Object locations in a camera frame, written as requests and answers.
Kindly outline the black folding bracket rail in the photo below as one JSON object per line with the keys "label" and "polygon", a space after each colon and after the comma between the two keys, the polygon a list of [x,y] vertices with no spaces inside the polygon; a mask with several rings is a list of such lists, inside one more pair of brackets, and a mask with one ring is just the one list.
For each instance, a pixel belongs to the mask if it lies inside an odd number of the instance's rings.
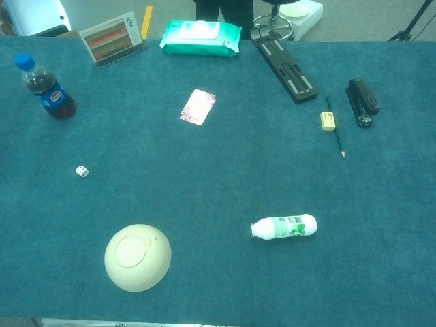
{"label": "black folding bracket rail", "polygon": [[262,25],[252,28],[250,34],[251,41],[295,104],[307,102],[318,96],[317,88],[285,49],[277,32],[269,31],[266,25]]}

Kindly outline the dark clothed person legs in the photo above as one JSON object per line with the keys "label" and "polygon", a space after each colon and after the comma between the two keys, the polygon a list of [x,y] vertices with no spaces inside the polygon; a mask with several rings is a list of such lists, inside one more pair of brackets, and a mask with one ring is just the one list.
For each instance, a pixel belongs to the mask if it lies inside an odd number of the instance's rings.
{"label": "dark clothed person legs", "polygon": [[196,20],[217,21],[219,13],[226,22],[250,29],[253,26],[253,0],[193,0]]}

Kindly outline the black tripod leg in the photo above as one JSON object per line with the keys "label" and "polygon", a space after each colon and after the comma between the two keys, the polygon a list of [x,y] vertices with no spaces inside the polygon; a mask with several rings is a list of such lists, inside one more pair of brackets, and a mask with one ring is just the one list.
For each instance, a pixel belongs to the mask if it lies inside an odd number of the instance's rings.
{"label": "black tripod leg", "polygon": [[406,41],[414,41],[418,37],[422,35],[424,31],[426,31],[427,27],[436,19],[436,12],[429,18],[429,20],[424,24],[424,26],[419,30],[419,32],[413,36],[412,31],[414,30],[417,23],[420,21],[424,13],[431,6],[433,2],[436,0],[424,0],[424,3],[419,7],[418,11],[414,14],[410,23],[404,28],[399,30],[392,37],[387,39],[388,42],[406,42]]}

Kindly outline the desk calendar card stand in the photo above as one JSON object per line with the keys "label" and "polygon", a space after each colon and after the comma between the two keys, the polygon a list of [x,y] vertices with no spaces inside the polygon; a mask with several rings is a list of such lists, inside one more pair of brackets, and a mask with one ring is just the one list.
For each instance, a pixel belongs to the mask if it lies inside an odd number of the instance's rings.
{"label": "desk calendar card stand", "polygon": [[79,32],[96,68],[102,68],[146,48],[132,11]]}

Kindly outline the white box with plate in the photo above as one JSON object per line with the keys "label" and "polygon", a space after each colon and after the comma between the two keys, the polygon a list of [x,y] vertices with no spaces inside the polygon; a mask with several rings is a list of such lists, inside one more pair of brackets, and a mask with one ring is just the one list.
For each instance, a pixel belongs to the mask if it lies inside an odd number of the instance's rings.
{"label": "white box with plate", "polygon": [[292,38],[300,40],[322,18],[324,6],[313,0],[298,0],[280,6],[280,14],[292,24]]}

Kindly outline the red patterned playing card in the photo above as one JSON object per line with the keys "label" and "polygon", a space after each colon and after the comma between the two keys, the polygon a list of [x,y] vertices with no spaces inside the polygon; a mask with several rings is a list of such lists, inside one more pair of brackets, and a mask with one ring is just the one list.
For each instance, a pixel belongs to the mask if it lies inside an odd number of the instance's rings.
{"label": "red patterned playing card", "polygon": [[202,126],[216,102],[216,95],[194,89],[180,113],[180,119]]}

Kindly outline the green wet wipes pack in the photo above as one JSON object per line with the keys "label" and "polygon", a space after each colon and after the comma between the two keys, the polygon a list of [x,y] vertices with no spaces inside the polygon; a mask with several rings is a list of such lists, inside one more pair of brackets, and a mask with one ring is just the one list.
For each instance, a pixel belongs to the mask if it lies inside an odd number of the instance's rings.
{"label": "green wet wipes pack", "polygon": [[159,44],[168,54],[234,57],[241,28],[226,22],[171,20]]}

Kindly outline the white bottle green label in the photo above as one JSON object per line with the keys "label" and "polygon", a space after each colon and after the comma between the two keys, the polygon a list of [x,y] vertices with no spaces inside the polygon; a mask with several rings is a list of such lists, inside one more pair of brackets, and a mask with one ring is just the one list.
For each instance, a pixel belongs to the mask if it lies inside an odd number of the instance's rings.
{"label": "white bottle green label", "polygon": [[310,214],[265,217],[251,225],[252,237],[262,240],[310,236],[316,232],[317,221]]}

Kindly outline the Pepsi cola bottle blue cap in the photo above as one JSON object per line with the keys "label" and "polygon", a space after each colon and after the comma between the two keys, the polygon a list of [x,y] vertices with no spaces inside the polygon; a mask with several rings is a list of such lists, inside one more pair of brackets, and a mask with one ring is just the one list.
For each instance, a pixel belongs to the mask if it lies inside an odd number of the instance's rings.
{"label": "Pepsi cola bottle blue cap", "polygon": [[25,52],[16,55],[14,63],[22,72],[24,86],[40,101],[50,116],[66,119],[75,115],[75,101],[50,70],[38,65],[33,57]]}

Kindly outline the black stapler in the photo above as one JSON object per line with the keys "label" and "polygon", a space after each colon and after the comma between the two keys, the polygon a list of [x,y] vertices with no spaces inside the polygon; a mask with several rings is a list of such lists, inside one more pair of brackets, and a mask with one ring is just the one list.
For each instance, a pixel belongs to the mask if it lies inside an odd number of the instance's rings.
{"label": "black stapler", "polygon": [[371,88],[363,79],[351,79],[345,89],[357,125],[370,128],[372,116],[378,115],[381,106]]}

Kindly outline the dark green pencil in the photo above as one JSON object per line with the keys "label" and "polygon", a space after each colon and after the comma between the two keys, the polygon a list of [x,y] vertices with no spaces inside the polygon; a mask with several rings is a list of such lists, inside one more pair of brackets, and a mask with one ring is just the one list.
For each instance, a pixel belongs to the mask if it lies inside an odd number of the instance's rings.
{"label": "dark green pencil", "polygon": [[335,133],[335,136],[336,136],[336,139],[337,139],[337,144],[338,144],[338,147],[339,147],[339,152],[340,152],[342,158],[345,158],[346,152],[345,152],[345,149],[343,148],[343,144],[342,144],[341,136],[340,136],[340,131],[339,131],[339,126],[338,126],[338,123],[337,123],[337,120],[336,120],[336,116],[335,116],[335,113],[334,113],[334,110],[333,110],[333,107],[332,107],[332,102],[331,102],[329,96],[326,96],[326,102],[327,102],[327,105],[328,105],[328,111],[332,113],[332,118],[333,118],[333,121],[334,121],[334,133]]}

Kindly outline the teal table cloth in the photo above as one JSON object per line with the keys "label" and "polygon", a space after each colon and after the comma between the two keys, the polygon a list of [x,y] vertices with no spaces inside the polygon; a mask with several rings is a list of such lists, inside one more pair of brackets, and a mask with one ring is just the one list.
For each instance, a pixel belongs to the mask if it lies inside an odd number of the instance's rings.
{"label": "teal table cloth", "polygon": [[[261,327],[436,327],[436,42],[286,42],[318,88],[295,104],[249,41],[233,58],[157,40],[97,69],[74,38],[0,37],[0,316]],[[56,119],[28,53],[76,103]],[[360,128],[345,89],[380,103]],[[202,126],[180,119],[216,95]],[[320,113],[329,96],[346,156]],[[89,174],[80,177],[76,168]],[[265,217],[317,232],[252,237]],[[163,232],[165,277],[127,292],[110,239]]]}

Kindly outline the white appliance housing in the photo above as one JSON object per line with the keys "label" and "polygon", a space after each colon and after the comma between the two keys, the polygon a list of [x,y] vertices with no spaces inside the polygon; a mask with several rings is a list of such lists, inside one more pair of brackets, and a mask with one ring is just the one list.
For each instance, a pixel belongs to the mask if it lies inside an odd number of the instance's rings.
{"label": "white appliance housing", "polygon": [[0,17],[18,36],[56,37],[72,30],[61,0],[2,0]]}

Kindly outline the cream upturned bowl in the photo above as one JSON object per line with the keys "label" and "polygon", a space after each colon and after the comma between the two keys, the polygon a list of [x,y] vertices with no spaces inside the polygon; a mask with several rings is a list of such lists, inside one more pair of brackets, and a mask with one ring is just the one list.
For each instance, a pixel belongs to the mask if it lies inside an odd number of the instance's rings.
{"label": "cream upturned bowl", "polygon": [[133,224],[110,239],[104,266],[110,280],[127,292],[156,286],[169,270],[172,250],[167,236],[146,224]]}

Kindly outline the chrome stool base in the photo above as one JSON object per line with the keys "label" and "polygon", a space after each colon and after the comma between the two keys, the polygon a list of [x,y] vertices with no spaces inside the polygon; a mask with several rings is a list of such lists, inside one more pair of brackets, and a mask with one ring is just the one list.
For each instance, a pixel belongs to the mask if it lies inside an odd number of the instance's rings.
{"label": "chrome stool base", "polygon": [[267,26],[269,31],[276,32],[282,40],[288,40],[293,34],[293,26],[289,18],[280,14],[282,5],[289,5],[298,0],[262,0],[270,5],[270,11],[254,18],[254,26]]}

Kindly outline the yellow strip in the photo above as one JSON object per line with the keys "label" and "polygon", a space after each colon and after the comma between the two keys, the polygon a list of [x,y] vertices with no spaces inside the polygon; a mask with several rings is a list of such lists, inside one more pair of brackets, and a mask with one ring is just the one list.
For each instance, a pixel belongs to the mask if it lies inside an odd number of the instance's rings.
{"label": "yellow strip", "polygon": [[140,30],[140,34],[141,34],[143,40],[146,39],[147,34],[148,34],[152,12],[153,12],[153,6],[152,5],[146,6],[144,17],[142,20],[142,26],[141,26],[141,30]]}

